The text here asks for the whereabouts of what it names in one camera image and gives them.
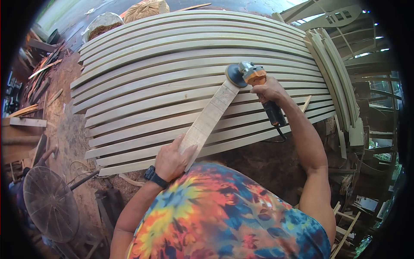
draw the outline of black cord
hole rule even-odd
[[[266,142],[266,143],[282,143],[286,141],[286,136],[283,135],[282,131],[279,128],[279,125],[275,126],[277,129],[277,132],[279,132],[279,135],[282,137],[283,140],[278,140],[278,141],[268,141],[268,140],[262,140],[261,142]]]

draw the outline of hand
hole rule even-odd
[[[197,150],[198,145],[192,145],[182,155],[178,152],[178,147],[184,136],[185,133],[179,135],[170,145],[161,147],[155,157],[155,172],[167,182],[177,178],[184,172],[188,161]]]
[[[279,104],[279,101],[290,97],[276,78],[268,75],[266,76],[266,83],[264,85],[255,85],[250,92],[253,94],[262,94],[266,99],[274,101],[277,104]]]

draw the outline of person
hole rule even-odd
[[[275,101],[289,120],[307,174],[299,209],[222,165],[196,163],[182,175],[197,146],[180,154],[181,135],[161,148],[149,173],[157,177],[119,216],[111,259],[329,257],[336,224],[319,135],[275,78],[250,92]]]

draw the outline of fan guard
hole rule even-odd
[[[47,167],[34,167],[23,183],[27,212],[49,239],[65,243],[79,228],[79,210],[69,186]]]

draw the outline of black watch strap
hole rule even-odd
[[[166,189],[169,182],[165,181],[161,177],[159,177],[155,172],[155,167],[152,165],[150,166],[147,171],[145,172],[144,178],[146,180],[153,181],[157,185],[161,186],[162,188]]]

